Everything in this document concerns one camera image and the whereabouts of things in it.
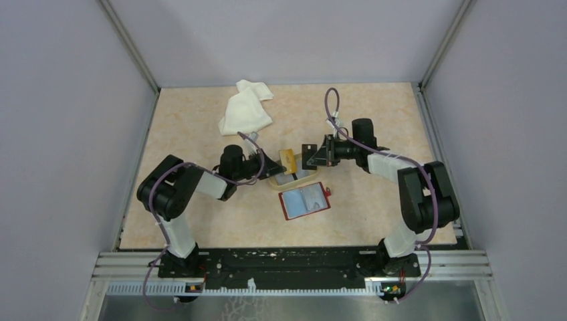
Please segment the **beige oval tray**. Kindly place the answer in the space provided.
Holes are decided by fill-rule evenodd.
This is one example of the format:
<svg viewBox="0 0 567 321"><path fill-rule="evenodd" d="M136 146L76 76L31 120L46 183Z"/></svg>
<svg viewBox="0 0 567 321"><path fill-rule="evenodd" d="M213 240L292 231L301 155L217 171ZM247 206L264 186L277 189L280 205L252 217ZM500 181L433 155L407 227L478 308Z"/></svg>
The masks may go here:
<svg viewBox="0 0 567 321"><path fill-rule="evenodd" d="M319 173L318 168L315 169L303 169L303 161L301 154L294 155L297 171L292 174L277 174L268 178L269 185L272 189L276 191L285 191L288 189L293 189L301 184L313 181Z"/></svg>

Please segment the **gold VIP card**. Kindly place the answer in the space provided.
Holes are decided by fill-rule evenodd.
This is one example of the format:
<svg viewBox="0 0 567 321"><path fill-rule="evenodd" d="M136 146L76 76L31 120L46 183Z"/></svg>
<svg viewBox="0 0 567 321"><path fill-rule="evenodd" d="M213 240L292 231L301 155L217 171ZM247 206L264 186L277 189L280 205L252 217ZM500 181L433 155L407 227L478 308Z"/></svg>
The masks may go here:
<svg viewBox="0 0 567 321"><path fill-rule="evenodd" d="M279 150L280 162L286 170L285 175L292 175L297 172L297 163L293 150L291 148Z"/></svg>

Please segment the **red card holder wallet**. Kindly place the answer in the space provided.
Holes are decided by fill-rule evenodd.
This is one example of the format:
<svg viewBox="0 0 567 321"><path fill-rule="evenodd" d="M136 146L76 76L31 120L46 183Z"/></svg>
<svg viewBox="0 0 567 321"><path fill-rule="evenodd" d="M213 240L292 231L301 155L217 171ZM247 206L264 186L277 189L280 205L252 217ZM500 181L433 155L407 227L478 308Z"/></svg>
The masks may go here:
<svg viewBox="0 0 567 321"><path fill-rule="evenodd" d="M298 219L331 208L329 197L331 190L322 182L290 189L278 194L286 221Z"/></svg>

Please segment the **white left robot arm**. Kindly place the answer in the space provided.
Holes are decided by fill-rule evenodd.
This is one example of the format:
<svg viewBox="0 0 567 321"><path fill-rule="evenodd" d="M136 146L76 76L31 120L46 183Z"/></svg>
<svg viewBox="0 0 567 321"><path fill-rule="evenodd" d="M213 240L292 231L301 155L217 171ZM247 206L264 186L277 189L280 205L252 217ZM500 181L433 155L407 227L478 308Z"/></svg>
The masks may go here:
<svg viewBox="0 0 567 321"><path fill-rule="evenodd" d="M165 255L178 272L191 277L201 266L199 246L183 217L193 194L226 201L238 186L285 171L260 148L245 156L235 144L223 149L219 164L211 171L170 154L141 182L136 198L156 219L166 241Z"/></svg>

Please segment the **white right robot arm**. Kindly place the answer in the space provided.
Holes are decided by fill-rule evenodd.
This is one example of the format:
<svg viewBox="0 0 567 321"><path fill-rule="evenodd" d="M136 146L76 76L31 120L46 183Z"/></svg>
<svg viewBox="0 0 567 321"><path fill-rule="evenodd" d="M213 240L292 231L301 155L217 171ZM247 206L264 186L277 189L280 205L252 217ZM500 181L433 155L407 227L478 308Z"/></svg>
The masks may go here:
<svg viewBox="0 0 567 321"><path fill-rule="evenodd" d="M402 268L403 258L460 217L446 166L440 161L420 164L379 146L369 118L353 120L351 135L338 126L334 129L322 144L302 145L302 167L335 167L342 160L354 160L366 173L397 185L402 221L380 241L376 258L379 272L393 276Z"/></svg>

